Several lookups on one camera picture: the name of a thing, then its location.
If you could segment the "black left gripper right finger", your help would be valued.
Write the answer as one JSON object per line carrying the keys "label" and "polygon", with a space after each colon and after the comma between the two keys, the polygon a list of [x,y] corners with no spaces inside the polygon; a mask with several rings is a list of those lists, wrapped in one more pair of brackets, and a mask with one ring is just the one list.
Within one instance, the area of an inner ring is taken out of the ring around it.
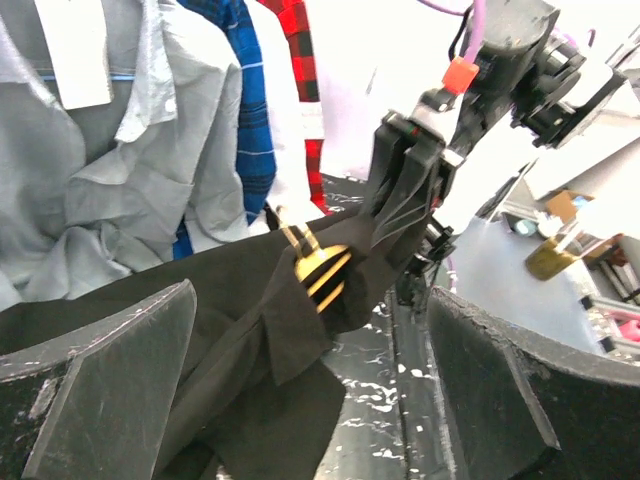
{"label": "black left gripper right finger", "polygon": [[636,479],[639,369],[441,288],[426,321],[471,479]]}

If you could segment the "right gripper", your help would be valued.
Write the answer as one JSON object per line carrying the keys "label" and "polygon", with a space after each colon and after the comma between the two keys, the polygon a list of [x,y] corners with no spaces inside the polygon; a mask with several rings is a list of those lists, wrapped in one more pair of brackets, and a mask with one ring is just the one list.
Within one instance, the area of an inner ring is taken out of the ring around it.
{"label": "right gripper", "polygon": [[369,246],[355,272],[364,280],[395,280],[428,240],[449,228],[433,219],[451,190],[459,161],[448,159],[444,139],[398,112],[389,112],[374,134],[362,212],[371,226]]}

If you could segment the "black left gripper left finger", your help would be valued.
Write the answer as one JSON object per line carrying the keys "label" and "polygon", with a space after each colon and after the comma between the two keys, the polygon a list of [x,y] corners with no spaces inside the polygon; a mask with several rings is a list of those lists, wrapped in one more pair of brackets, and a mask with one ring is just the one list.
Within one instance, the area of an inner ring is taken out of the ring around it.
{"label": "black left gripper left finger", "polygon": [[2,478],[151,478],[195,311],[183,281],[82,327],[3,319]]}

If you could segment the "yellow clothes hanger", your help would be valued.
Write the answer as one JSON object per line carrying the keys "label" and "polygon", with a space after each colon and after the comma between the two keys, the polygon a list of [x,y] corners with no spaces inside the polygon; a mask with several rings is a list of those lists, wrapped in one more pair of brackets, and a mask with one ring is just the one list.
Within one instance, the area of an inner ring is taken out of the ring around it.
{"label": "yellow clothes hanger", "polygon": [[346,245],[322,247],[307,223],[292,224],[293,217],[283,206],[275,210],[280,230],[294,248],[294,271],[316,311],[325,311],[343,292],[343,270],[352,258]]}

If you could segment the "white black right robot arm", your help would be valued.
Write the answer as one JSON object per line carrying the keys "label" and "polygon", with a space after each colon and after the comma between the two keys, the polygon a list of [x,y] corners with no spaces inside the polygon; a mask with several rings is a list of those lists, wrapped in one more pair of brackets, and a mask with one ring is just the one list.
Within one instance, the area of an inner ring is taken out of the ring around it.
{"label": "white black right robot arm", "polygon": [[362,210],[373,244],[417,232],[402,279],[419,278],[452,251],[453,231],[435,212],[457,171],[502,119],[558,149],[583,132],[624,84],[623,74],[589,60],[555,30],[560,12],[545,1],[475,1],[448,51],[442,79],[409,115],[388,112],[374,134]]}

